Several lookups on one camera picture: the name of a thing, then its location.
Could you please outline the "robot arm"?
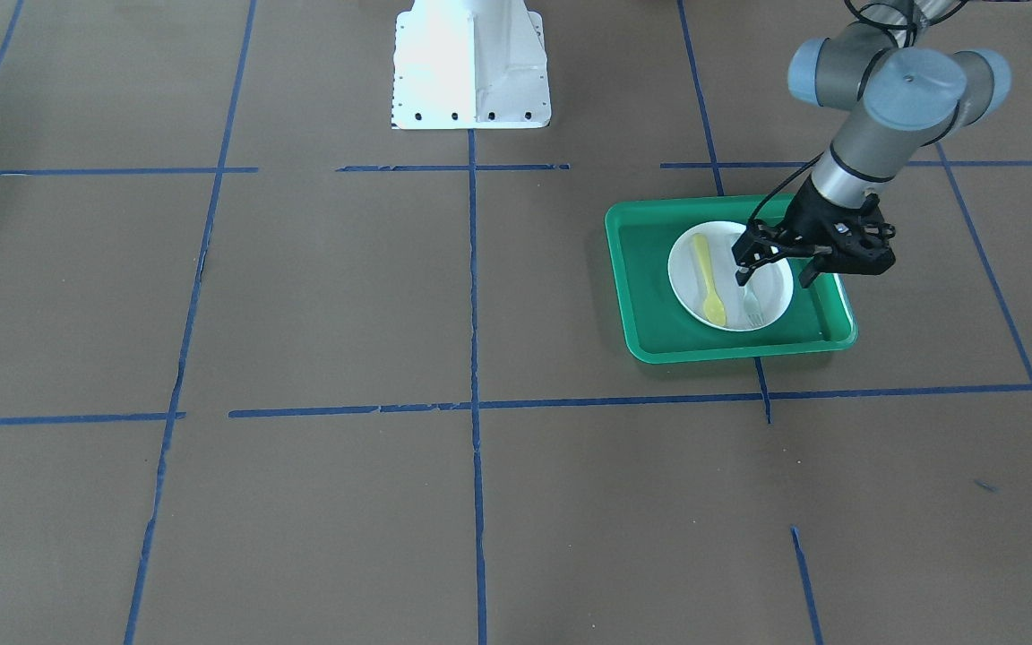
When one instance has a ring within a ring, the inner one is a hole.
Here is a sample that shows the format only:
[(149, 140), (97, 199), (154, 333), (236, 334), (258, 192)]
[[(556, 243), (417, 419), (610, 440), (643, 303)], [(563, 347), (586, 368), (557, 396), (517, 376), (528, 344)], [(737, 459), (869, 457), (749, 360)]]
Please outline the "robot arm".
[(733, 244), (735, 279), (802, 258), (800, 286), (819, 275), (882, 275), (896, 261), (884, 189), (924, 147), (982, 121), (1008, 97), (1006, 58), (986, 49), (921, 49), (922, 34), (961, 11), (961, 1), (845, 4), (854, 20), (837, 36), (797, 49), (792, 97), (847, 112), (824, 152), (795, 172), (800, 187), (777, 224), (753, 209)]

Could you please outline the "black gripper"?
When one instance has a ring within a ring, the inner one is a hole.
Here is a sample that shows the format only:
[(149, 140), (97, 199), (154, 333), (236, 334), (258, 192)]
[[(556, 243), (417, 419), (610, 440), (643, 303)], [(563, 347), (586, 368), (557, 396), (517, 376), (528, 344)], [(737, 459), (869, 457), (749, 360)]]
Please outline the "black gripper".
[(762, 266), (787, 258), (808, 261), (799, 271), (802, 288), (811, 288), (824, 273), (882, 275), (896, 264), (891, 248), (896, 229), (883, 217), (877, 194), (865, 196), (860, 207), (842, 207), (808, 179), (778, 224), (757, 217), (770, 200), (765, 197), (753, 209), (753, 232), (743, 232), (732, 244), (735, 281), (741, 288)]

